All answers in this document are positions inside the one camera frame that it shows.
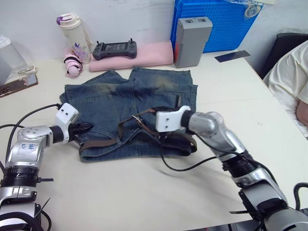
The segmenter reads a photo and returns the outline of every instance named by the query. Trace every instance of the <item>denim jeans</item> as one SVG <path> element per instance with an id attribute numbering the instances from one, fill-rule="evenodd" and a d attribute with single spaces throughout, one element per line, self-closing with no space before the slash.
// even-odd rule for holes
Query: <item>denim jeans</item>
<path id="1" fill-rule="evenodd" d="M 190 71 L 133 68 L 129 79 L 114 70 L 107 71 L 81 85 L 66 85 L 60 96 L 62 103 L 74 106 L 81 116 L 77 123 L 94 125 L 79 136 L 82 142 L 116 139 L 116 144 L 89 148 L 80 157 L 83 161 L 103 161 L 136 156 L 160 156 L 161 146 L 135 120 L 124 124 L 124 135 L 117 132 L 119 122 L 148 108 L 175 107 L 181 95 L 181 106 L 196 110 L 197 85 L 193 85 Z M 155 115 L 141 115 L 143 123 L 155 131 Z M 180 139 L 169 141 L 175 148 L 167 148 L 167 155 L 189 155 L 190 143 Z"/>

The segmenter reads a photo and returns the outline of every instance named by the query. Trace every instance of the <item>blue basket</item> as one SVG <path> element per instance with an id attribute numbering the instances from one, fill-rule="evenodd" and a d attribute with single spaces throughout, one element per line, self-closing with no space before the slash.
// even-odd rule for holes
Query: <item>blue basket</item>
<path id="1" fill-rule="evenodd" d="M 224 0 L 176 0 L 171 30 L 174 48 L 179 18 L 208 17 L 213 28 L 203 52 L 227 51 L 239 47 L 256 16 L 245 18 L 246 6 Z"/>

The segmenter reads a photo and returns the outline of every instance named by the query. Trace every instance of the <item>table surface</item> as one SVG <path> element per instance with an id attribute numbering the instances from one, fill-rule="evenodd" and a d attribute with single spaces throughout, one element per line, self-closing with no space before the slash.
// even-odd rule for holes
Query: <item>table surface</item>
<path id="1" fill-rule="evenodd" d="M 295 206 L 294 185 L 308 181 L 308 142 L 244 58 L 224 63 L 214 58 L 225 53 L 203 54 L 197 67 L 150 68 L 190 69 L 194 84 L 199 85 L 197 110 L 223 115 L 227 127 L 272 171 L 290 206 Z M 0 99 L 0 124 L 15 123 L 27 112 L 58 103 L 64 84 L 81 84 L 102 73 L 84 70 L 72 79 L 64 76 L 60 59 L 34 65 L 39 84 Z M 130 72 L 118 71 L 124 78 Z M 51 126 L 55 114 L 55 109 L 47 109 L 23 125 Z M 9 132 L 10 128 L 0 130 L 2 153 Z M 210 156 L 213 153 L 198 141 L 196 153 L 167 161 L 180 168 Z M 44 210 L 52 218 L 52 230 L 182 231 L 250 219 L 229 213 L 244 206 L 239 188 L 218 160 L 188 172 L 173 172 L 160 158 L 82 163 L 74 143 L 56 144 L 46 150 L 40 176 L 54 178 L 38 184 L 37 199 L 42 205 L 51 197 Z M 302 207 L 307 207 L 308 193 L 300 191 L 300 195 Z"/>

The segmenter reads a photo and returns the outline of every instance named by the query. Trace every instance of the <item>pink cushion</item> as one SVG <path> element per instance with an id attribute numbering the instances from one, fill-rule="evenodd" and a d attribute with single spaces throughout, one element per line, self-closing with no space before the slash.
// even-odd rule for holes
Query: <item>pink cushion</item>
<path id="1" fill-rule="evenodd" d="M 156 42 L 137 48 L 137 57 L 117 56 L 95 60 L 91 55 L 90 71 L 123 69 L 134 66 L 156 66 L 173 63 L 171 42 Z"/>

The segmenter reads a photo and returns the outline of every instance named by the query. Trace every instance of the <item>black handheld controller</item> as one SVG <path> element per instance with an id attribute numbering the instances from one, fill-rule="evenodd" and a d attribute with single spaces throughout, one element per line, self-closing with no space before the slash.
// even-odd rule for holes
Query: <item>black handheld controller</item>
<path id="1" fill-rule="evenodd" d="M 112 56 L 129 56 L 133 59 L 137 56 L 137 43 L 133 39 L 119 43 L 99 43 L 97 41 L 97 46 L 92 54 L 96 60 Z"/>

